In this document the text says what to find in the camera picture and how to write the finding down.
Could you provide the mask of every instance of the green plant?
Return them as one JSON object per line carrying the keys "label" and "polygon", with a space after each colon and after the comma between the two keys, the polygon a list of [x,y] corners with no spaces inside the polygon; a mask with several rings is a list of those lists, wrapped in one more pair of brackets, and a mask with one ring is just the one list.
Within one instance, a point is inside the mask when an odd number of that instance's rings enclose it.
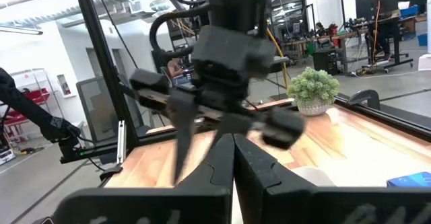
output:
{"label": "green plant", "polygon": [[312,104],[316,100],[332,104],[338,94],[339,83],[326,71],[316,71],[305,68],[299,76],[292,79],[288,88],[290,98],[294,98],[296,105]]}

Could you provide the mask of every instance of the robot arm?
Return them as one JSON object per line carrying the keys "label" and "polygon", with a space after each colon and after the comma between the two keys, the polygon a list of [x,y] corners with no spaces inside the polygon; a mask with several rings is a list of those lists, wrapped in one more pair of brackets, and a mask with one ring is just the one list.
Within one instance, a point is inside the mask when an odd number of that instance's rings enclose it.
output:
{"label": "robot arm", "polygon": [[15,81],[4,69],[0,68],[0,101],[21,113],[39,126],[43,137],[52,143],[59,143],[63,156],[74,154],[73,146],[78,144],[80,130],[62,118],[50,115],[22,94]]}

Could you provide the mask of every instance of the potted plant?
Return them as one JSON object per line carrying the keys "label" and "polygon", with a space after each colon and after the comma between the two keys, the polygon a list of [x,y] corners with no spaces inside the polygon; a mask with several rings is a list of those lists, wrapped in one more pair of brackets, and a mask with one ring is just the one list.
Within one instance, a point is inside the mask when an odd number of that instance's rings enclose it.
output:
{"label": "potted plant", "polygon": [[338,80],[326,71],[315,71],[307,67],[289,85],[289,97],[306,116],[318,116],[325,113],[338,94]]}

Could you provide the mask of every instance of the white pot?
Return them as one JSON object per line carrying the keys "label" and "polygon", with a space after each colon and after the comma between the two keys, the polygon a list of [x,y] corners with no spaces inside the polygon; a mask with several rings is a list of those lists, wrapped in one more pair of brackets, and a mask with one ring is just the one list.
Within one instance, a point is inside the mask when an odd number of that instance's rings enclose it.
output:
{"label": "white pot", "polygon": [[305,116],[319,116],[331,107],[330,104],[315,100],[309,104],[298,104],[298,110]]}

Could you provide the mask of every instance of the blue bin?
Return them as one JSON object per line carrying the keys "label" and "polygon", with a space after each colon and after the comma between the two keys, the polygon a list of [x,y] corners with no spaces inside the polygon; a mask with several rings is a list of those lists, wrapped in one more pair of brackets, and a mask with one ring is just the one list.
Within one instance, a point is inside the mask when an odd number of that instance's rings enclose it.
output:
{"label": "blue bin", "polygon": [[419,13],[419,7],[417,5],[414,5],[407,9],[401,10],[401,18],[406,18],[409,16],[413,16]]}
{"label": "blue bin", "polygon": [[427,46],[428,45],[428,33],[419,35],[418,41],[419,41],[419,46]]}

